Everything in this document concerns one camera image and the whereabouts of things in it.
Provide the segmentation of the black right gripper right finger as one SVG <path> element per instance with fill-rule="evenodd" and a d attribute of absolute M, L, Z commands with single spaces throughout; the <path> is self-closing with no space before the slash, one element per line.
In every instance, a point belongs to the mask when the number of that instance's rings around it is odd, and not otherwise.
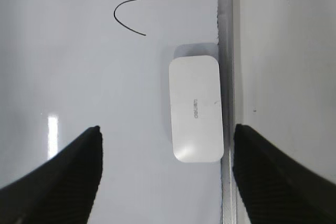
<path fill-rule="evenodd" d="M 248 125 L 235 128 L 233 174 L 251 223 L 335 223 L 335 184 Z"/>

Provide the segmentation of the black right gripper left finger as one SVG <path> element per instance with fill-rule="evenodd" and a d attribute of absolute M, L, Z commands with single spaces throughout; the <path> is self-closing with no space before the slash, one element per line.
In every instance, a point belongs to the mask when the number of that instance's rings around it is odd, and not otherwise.
<path fill-rule="evenodd" d="M 1 223 L 87 223 L 103 171 L 99 126 L 1 188 Z"/>

